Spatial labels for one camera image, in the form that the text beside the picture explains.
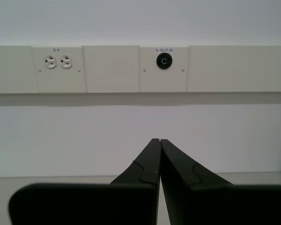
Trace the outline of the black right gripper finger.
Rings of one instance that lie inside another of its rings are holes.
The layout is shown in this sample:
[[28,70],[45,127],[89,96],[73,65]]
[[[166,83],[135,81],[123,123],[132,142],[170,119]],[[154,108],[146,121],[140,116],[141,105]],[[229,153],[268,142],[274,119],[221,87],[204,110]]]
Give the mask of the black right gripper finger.
[[161,182],[172,225],[281,225],[281,185],[234,185],[161,140]]
[[161,142],[152,139],[109,184],[35,183],[16,191],[8,211],[14,225],[155,225]]

